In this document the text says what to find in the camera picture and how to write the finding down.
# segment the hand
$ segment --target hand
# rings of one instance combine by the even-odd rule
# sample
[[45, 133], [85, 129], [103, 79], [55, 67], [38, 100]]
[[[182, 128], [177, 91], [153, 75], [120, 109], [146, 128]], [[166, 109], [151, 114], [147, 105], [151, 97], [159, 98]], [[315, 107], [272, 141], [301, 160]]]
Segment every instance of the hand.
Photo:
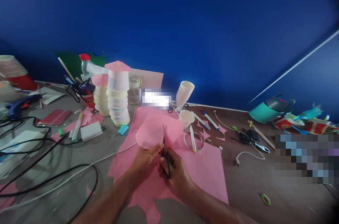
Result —
[[138, 184], [140, 184], [147, 177], [148, 171], [152, 166], [154, 158], [162, 149], [163, 142], [155, 145], [149, 150], [139, 146], [134, 162], [128, 170], [131, 174], [133, 174], [134, 178], [137, 179]]
[[[173, 193], [180, 199], [185, 200], [190, 195], [192, 189], [196, 186], [187, 172], [184, 160], [171, 148], [166, 149], [171, 163], [171, 178], [169, 182], [172, 186]], [[168, 174], [168, 164], [164, 157], [160, 158], [160, 165]]]

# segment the wooden stick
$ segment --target wooden stick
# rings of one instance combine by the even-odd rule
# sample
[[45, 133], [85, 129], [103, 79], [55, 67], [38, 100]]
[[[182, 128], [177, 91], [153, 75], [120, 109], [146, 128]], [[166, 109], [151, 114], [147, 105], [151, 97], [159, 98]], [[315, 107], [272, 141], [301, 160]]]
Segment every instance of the wooden stick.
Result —
[[71, 73], [70, 73], [69, 70], [66, 68], [66, 65], [64, 64], [64, 62], [61, 60], [60, 57], [58, 57], [58, 60], [60, 61], [61, 65], [64, 67], [64, 69], [66, 70], [66, 72], [68, 73], [68, 75], [70, 76], [70, 78], [73, 80], [73, 82], [76, 83], [76, 80], [72, 77]]
[[275, 145], [267, 137], [265, 137], [265, 135], [262, 134], [261, 131], [258, 130], [256, 126], [254, 126], [254, 124], [252, 124], [252, 127], [269, 144], [269, 146], [272, 147], [275, 150]]
[[[40, 90], [39, 85], [38, 85], [38, 91], [39, 91], [39, 94], [41, 95], [41, 90]], [[41, 96], [41, 99], [40, 99], [40, 109], [43, 109], [42, 96]]]

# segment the plastic bottle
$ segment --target plastic bottle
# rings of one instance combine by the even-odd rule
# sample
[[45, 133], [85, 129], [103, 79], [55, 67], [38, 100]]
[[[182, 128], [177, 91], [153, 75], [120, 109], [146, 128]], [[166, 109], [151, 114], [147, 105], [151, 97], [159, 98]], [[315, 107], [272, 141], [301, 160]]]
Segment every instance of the plastic bottle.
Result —
[[91, 75], [90, 73], [87, 72], [87, 64], [89, 63], [93, 64], [93, 62], [91, 62], [91, 58], [89, 57], [88, 54], [80, 54], [79, 57], [80, 57], [80, 60], [82, 60], [81, 71], [84, 74], [85, 78], [89, 79]]

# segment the scissors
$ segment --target scissors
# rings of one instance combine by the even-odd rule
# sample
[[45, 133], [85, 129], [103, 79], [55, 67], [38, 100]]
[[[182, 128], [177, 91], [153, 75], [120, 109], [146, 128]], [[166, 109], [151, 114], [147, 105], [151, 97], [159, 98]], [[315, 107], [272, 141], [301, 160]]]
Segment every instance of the scissors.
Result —
[[165, 147], [165, 127], [164, 125], [162, 125], [162, 129], [163, 129], [163, 152], [161, 154], [161, 157], [164, 157], [166, 159], [167, 165], [168, 165], [168, 174], [166, 173], [165, 169], [163, 169], [163, 173], [167, 176], [168, 179], [171, 178], [171, 165], [170, 165], [170, 157], [169, 155], [166, 153], [166, 147]]

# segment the table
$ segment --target table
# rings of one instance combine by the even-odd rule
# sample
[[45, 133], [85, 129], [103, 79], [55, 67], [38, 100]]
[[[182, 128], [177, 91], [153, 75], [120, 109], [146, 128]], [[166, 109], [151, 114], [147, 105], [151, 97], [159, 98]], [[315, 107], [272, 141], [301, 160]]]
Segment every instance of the table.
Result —
[[[40, 109], [38, 102], [34, 103], [32, 108], [23, 112], [23, 116], [43, 118], [54, 109], [76, 111], [80, 108], [84, 109], [85, 104], [76, 103], [70, 96], [63, 96], [49, 105], [44, 105], [44, 109]], [[134, 106], [129, 105], [131, 117], [133, 116], [134, 108]], [[203, 118], [202, 107], [188, 107], [187, 109], [194, 110], [199, 117]], [[212, 108], [204, 107], [203, 109], [214, 121], [217, 121]], [[218, 109], [217, 114], [219, 119], [230, 127], [235, 125], [239, 130], [241, 128], [248, 129], [247, 113]], [[77, 118], [78, 114], [72, 114], [61, 126], [52, 128], [52, 134], [58, 132], [59, 128], [63, 128], [64, 124], [69, 125]], [[18, 190], [28, 189], [73, 166], [92, 163], [117, 152], [126, 134], [124, 136], [117, 134], [118, 128], [114, 126], [110, 117], [105, 117], [102, 124], [107, 129], [103, 135], [96, 139], [75, 146], [57, 146], [38, 165], [17, 180]], [[275, 129], [273, 126], [257, 125], [257, 127], [267, 137], [281, 133], [280, 130]], [[195, 131], [202, 132], [203, 130], [197, 126], [196, 122], [193, 124], [193, 128]], [[32, 120], [29, 120], [3, 138], [3, 140], [14, 138], [25, 130], [40, 131], [41, 129], [33, 127]], [[223, 147], [222, 160], [230, 205], [239, 208], [257, 222], [318, 223], [319, 218], [322, 218], [323, 210], [333, 202], [332, 196], [323, 185], [296, 184], [291, 183], [292, 179], [290, 178], [280, 177], [275, 170], [274, 151], [263, 140], [261, 143], [272, 150], [271, 154], [264, 154], [267, 160], [263, 161], [248, 154], [243, 154], [239, 158], [240, 166], [237, 166], [234, 164], [234, 158], [240, 151], [246, 150], [254, 154], [258, 153], [254, 149], [230, 139], [237, 136], [234, 131], [226, 132], [226, 141], [216, 139], [215, 137], [222, 137], [222, 135], [213, 128], [208, 133], [211, 135], [209, 139], [212, 140], [214, 146]], [[22, 172], [51, 145], [52, 143], [47, 143], [36, 155], [33, 156], [32, 154], [29, 160], [17, 167], [10, 177], [0, 181], [0, 184], [8, 182], [15, 175]], [[92, 196], [90, 202], [95, 201], [100, 194], [112, 186], [113, 179], [107, 176], [111, 160], [112, 157], [96, 164], [99, 171], [99, 182], [96, 193]], [[18, 196], [15, 203], [26, 201], [49, 191], [75, 172], [76, 170], [38, 190]], [[75, 215], [85, 202], [86, 190], [87, 188], [92, 190], [94, 182], [95, 172], [93, 169], [88, 169], [61, 189], [44, 198], [24, 207], [2, 213], [0, 223], [65, 223]], [[265, 193], [270, 198], [271, 207], [266, 206], [261, 201], [260, 193]], [[173, 199], [156, 200], [156, 205], [162, 216], [160, 223], [204, 223], [190, 209]], [[122, 211], [117, 223], [147, 222], [143, 211], [139, 207], [132, 207], [130, 209], [125, 208]]]

